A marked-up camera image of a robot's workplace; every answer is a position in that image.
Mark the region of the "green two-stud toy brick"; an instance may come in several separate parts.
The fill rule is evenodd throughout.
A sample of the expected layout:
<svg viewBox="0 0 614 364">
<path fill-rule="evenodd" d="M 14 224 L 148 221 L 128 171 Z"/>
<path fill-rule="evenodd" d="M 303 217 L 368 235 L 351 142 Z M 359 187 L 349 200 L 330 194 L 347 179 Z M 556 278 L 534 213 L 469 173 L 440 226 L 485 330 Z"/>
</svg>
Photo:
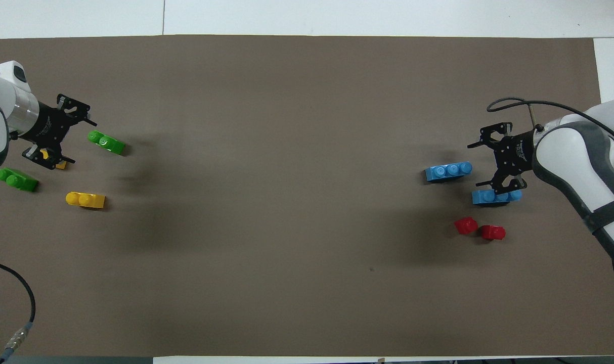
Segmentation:
<svg viewBox="0 0 614 364">
<path fill-rule="evenodd" d="M 98 147 L 117 155 L 121 155 L 126 147 L 126 144 L 122 141 L 111 138 L 107 134 L 101 133 L 97 130 L 90 131 L 90 133 L 87 134 L 87 140 L 94 143 Z"/>
<path fill-rule="evenodd" d="M 0 180 L 10 187 L 30 193 L 34 192 L 39 184 L 33 177 L 11 168 L 0 168 Z"/>
</svg>

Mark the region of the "brown paper table mat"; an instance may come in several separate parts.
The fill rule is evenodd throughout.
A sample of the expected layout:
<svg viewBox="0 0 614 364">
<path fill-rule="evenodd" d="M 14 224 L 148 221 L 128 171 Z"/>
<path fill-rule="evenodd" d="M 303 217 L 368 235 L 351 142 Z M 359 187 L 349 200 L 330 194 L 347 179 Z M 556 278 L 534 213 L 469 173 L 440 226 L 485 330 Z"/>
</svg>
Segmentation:
<svg viewBox="0 0 614 364">
<path fill-rule="evenodd" d="M 12 141 L 0 262 L 36 318 L 13 355 L 614 355 L 610 259 L 559 191 L 471 202 L 518 96 L 600 102 L 591 39 L 166 35 L 0 39 L 35 95 L 91 106 L 48 170 Z M 469 161 L 439 184 L 423 171 Z M 66 203 L 102 194 L 104 209 Z M 460 235 L 454 221 L 506 229 Z"/>
</svg>

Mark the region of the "blue three-stud toy brick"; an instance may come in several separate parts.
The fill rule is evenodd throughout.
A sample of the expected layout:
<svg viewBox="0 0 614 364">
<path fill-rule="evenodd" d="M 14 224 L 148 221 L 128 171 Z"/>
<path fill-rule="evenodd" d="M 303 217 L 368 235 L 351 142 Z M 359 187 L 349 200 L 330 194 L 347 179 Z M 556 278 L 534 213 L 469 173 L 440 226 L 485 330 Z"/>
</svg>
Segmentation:
<svg viewBox="0 0 614 364">
<path fill-rule="evenodd" d="M 450 164 L 439 164 L 427 167 L 423 173 L 426 181 L 430 184 L 439 184 L 447 180 L 460 179 L 464 176 L 471 175 L 473 164 L 469 161 Z"/>
<path fill-rule="evenodd" d="M 508 193 L 497 194 L 494 190 L 475 190 L 471 192 L 473 205 L 490 206 L 506 205 L 522 198 L 522 191 L 515 190 Z"/>
</svg>

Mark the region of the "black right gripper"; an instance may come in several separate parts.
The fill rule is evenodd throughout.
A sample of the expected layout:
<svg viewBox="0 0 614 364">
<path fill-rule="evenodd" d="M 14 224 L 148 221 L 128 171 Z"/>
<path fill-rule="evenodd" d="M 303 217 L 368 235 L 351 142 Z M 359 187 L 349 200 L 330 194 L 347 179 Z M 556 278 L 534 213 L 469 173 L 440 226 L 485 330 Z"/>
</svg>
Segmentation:
<svg viewBox="0 0 614 364">
<path fill-rule="evenodd" d="M 513 124 L 499 122 L 482 127 L 478 140 L 467 145 L 467 148 L 488 147 L 495 148 L 495 163 L 497 170 L 494 177 L 475 184 L 476 187 L 485 187 L 501 195 L 513 191 L 524 190 L 528 187 L 522 179 L 524 172 L 532 169 L 534 154 L 534 131 L 511 136 Z"/>
</svg>

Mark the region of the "yellow two-stud toy brick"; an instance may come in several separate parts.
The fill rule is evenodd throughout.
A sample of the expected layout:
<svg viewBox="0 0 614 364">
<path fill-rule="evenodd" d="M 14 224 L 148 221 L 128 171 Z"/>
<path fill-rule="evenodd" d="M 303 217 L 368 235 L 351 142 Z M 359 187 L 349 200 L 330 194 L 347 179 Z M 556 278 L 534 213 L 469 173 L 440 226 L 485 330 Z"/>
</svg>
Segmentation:
<svg viewBox="0 0 614 364">
<path fill-rule="evenodd" d="M 40 154 L 41 154 L 41 158 L 39 159 L 41 162 L 42 166 L 50 166 L 51 165 L 51 161 L 50 161 L 50 153 L 45 149 L 42 148 L 39 150 Z M 57 164 L 53 164 L 55 169 L 60 169 L 60 170 L 64 170 L 67 166 L 67 161 L 62 160 Z"/>
<path fill-rule="evenodd" d="M 106 196 L 102 194 L 79 193 L 71 191 L 66 194 L 66 203 L 85 209 L 104 209 Z"/>
</svg>

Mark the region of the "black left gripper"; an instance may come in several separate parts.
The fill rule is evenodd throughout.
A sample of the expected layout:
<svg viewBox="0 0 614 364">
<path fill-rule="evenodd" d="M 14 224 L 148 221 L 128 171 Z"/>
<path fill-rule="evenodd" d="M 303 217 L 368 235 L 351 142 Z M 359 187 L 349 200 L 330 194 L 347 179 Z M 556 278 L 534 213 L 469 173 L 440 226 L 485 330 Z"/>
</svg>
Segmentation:
<svg viewBox="0 0 614 364">
<path fill-rule="evenodd" d="M 38 118 L 32 128 L 22 134 L 22 139 L 34 143 L 23 151 L 23 157 L 44 168 L 55 170 L 60 164 L 74 164 L 76 161 L 62 155 L 60 150 L 71 126 L 84 122 L 91 126 L 98 124 L 91 120 L 91 107 L 62 93 L 57 95 L 57 108 L 39 102 Z"/>
</svg>

